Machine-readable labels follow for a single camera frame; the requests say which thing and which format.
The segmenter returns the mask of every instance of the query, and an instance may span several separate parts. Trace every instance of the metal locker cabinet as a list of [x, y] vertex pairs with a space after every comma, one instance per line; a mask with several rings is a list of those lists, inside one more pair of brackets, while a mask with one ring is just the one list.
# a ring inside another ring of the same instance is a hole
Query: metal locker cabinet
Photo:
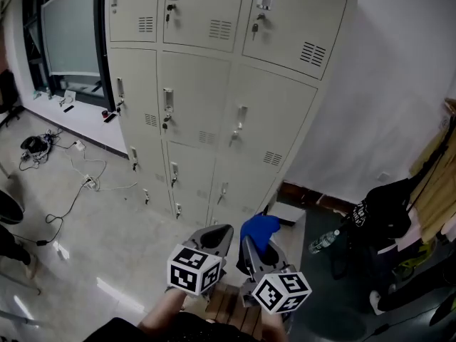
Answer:
[[167, 140], [216, 150], [225, 106], [230, 62], [163, 52], [158, 103]]
[[113, 48], [109, 55], [114, 100], [123, 132], [160, 135], [157, 103], [157, 52]]
[[230, 159], [220, 162], [211, 196], [210, 223], [231, 224], [239, 234], [240, 226], [260, 210], [275, 176]]
[[165, 0], [164, 42], [231, 52], [240, 6], [241, 0]]
[[110, 41], [155, 42], [158, 0], [109, 0]]
[[223, 153], [280, 171], [316, 91], [274, 73], [239, 66], [225, 116]]
[[[244, 55], [321, 79], [346, 2], [252, 0]], [[254, 24], [258, 24], [255, 34]]]
[[135, 167], [140, 199], [151, 209], [172, 216], [162, 141], [150, 135], [125, 135], [130, 164]]
[[214, 174], [215, 154], [187, 145], [167, 143], [175, 214], [178, 219], [206, 225], [209, 196]]

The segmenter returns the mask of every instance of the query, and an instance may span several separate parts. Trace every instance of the glossy floor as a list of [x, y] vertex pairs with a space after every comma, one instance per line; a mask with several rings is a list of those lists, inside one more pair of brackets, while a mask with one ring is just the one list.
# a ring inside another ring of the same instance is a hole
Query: glossy floor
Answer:
[[[25, 208], [23, 222], [7, 227], [31, 239], [52, 238], [59, 221], [46, 224], [46, 215], [64, 214], [82, 180], [62, 149], [54, 150], [37, 170], [18, 170], [21, 142], [48, 128], [56, 131], [52, 125], [22, 113], [19, 121], [13, 120], [9, 128], [0, 130], [0, 162], [12, 173], [10, 180], [0, 174], [0, 187], [10, 191]], [[63, 133], [59, 144], [68, 146], [74, 140]], [[132, 184], [127, 160], [85, 145], [87, 158], [108, 164], [100, 178], [102, 188]], [[97, 175], [103, 169], [101, 162], [84, 162], [74, 147], [67, 153], [82, 173]], [[132, 323], [140, 321], [165, 290], [170, 252], [196, 227], [145, 209], [135, 191], [134, 187], [102, 192], [83, 189], [56, 242], [45, 247], [26, 245], [39, 257], [41, 265], [34, 283], [43, 292], [37, 296], [0, 277], [0, 309], [31, 316], [49, 326], [35, 328], [0, 318], [0, 335], [19, 341], [79, 342], [114, 316]], [[225, 282], [235, 285], [244, 280], [235, 268], [238, 248], [234, 240], [225, 267]], [[26, 281], [18, 261], [3, 258], [0, 270]]]

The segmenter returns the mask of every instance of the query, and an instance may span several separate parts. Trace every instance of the forearm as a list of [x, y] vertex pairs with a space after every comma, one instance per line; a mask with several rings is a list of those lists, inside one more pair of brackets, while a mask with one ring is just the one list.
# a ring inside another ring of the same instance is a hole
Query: forearm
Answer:
[[160, 335], [180, 312], [186, 296], [182, 290], [168, 290], [154, 309], [139, 323], [138, 328], [151, 337]]
[[269, 314], [261, 309], [261, 324], [266, 342], [288, 342], [281, 314]]

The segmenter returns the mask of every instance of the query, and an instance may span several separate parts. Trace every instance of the sneaker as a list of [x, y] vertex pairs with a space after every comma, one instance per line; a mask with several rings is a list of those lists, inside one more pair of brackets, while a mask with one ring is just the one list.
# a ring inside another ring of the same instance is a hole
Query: sneaker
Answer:
[[381, 296], [378, 293], [378, 291], [372, 290], [370, 292], [370, 295], [369, 295], [370, 305], [372, 306], [374, 313], [378, 316], [385, 313], [384, 311], [381, 311], [380, 309], [378, 309], [378, 302], [380, 301], [380, 298], [381, 298]]
[[30, 264], [25, 265], [27, 279], [32, 280], [36, 275], [38, 269], [38, 257], [35, 254], [30, 253]]

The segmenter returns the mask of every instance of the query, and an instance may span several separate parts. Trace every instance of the water bottle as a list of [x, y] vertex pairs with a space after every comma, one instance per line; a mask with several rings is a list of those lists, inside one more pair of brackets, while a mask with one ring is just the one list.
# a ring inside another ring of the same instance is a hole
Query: water bottle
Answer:
[[338, 229], [333, 232], [325, 233], [323, 236], [310, 243], [309, 252], [318, 254], [323, 248], [331, 246], [340, 233], [341, 232]]

